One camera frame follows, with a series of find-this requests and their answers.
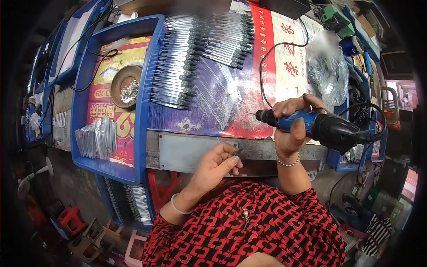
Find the bowl of small metal pieces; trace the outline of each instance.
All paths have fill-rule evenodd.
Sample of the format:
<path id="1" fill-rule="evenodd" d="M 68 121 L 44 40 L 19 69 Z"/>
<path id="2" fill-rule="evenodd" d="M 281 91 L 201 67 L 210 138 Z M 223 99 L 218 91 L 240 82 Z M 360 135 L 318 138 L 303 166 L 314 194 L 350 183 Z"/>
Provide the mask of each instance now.
<path id="1" fill-rule="evenodd" d="M 142 68 L 127 65 L 116 73 L 111 83 L 111 99 L 122 109 L 130 109 L 136 104 Z"/>

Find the red and black patterned shirt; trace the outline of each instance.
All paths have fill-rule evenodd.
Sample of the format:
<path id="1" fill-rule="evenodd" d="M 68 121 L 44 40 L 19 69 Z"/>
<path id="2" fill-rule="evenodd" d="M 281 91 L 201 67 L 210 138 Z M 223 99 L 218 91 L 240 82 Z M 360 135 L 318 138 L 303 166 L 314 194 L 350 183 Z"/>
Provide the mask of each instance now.
<path id="1" fill-rule="evenodd" d="M 254 225 L 243 230 L 240 213 Z M 237 266 L 255 252 L 287 267 L 341 266 L 344 242 L 314 189 L 287 197 L 264 183 L 223 180 L 182 226 L 157 215 L 142 266 Z"/>

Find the metal plate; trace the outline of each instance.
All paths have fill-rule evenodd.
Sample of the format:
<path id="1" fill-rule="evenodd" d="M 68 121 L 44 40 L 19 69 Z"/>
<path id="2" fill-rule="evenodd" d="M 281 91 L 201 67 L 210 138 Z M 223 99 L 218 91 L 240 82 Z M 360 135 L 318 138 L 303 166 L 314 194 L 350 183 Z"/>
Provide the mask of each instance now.
<path id="1" fill-rule="evenodd" d="M 203 155 L 222 141 L 159 135 L 159 167 L 183 173 L 194 173 Z M 239 148 L 238 142 L 227 142 Z"/>

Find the white bangle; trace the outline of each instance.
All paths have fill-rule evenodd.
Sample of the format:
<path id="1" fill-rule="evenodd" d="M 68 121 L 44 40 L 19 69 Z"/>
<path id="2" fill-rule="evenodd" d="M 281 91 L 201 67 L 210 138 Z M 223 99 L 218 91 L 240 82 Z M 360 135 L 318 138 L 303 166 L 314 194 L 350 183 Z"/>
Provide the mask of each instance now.
<path id="1" fill-rule="evenodd" d="M 192 210 L 191 210 L 191 211 L 189 211 L 189 212 L 182 212 L 182 211 L 178 210 L 177 208 L 175 208 L 175 205 L 173 204 L 173 198 L 174 198 L 174 197 L 176 197 L 178 194 L 179 194 L 179 193 L 176 193 L 176 194 L 175 194 L 175 195 L 173 195 L 173 196 L 172 196 L 172 198 L 170 199 L 170 203 L 172 204 L 172 208 L 174 208 L 177 212 L 179 212 L 179 213 L 181 213 L 181 214 L 183 214 L 183 215 L 187 215 L 187 214 L 190 214 L 191 212 L 193 212 L 193 211 L 194 211 L 194 209 L 192 209 Z"/>
<path id="2" fill-rule="evenodd" d="M 282 166 L 285 166 L 285 167 L 292 167 L 292 166 L 294 166 L 295 164 L 297 164 L 297 163 L 298 163 L 298 161 L 299 161 L 299 152 L 297 151 L 297 153 L 298 153 L 298 159 L 295 161 L 295 163 L 292 163 L 292 164 L 284 164 L 284 163 L 279 159 L 279 157 L 277 157 L 277 162 L 278 162 L 278 163 L 280 163 Z"/>

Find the workbench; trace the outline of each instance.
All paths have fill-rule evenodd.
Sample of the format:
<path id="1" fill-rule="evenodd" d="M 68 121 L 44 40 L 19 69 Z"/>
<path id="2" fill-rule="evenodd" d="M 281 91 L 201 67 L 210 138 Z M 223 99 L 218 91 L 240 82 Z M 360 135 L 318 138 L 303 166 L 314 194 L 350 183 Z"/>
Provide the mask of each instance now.
<path id="1" fill-rule="evenodd" d="M 199 91 L 192 100 L 191 110 L 176 110 L 150 103 L 146 140 L 146 167 L 159 169 L 158 135 L 192 136 L 200 139 L 214 139 L 239 143 L 244 150 L 244 159 L 251 165 L 275 164 L 276 152 L 271 138 L 273 128 L 257 121 L 253 115 L 258 109 L 269 107 L 260 93 L 259 65 L 266 52 L 278 42 L 306 42 L 306 32 L 300 21 L 259 7 L 249 7 L 233 1 L 230 11 L 246 12 L 253 15 L 255 44 L 253 53 L 245 60 L 243 70 L 231 69 L 209 59 L 198 65 L 199 79 L 195 86 Z M 309 40 L 323 30 L 314 16 L 302 17 Z M 263 66 L 264 88 L 271 103 L 310 93 L 305 77 L 305 48 L 277 47 L 265 60 Z M 61 105 L 62 122 L 53 126 L 54 146 L 70 151 L 70 110 L 71 97 L 56 98 L 55 107 Z M 328 168 L 328 150 L 320 145 L 305 145 L 301 161 L 308 164 L 309 171 Z M 248 176 L 268 176 L 257 171 L 248 171 Z"/>

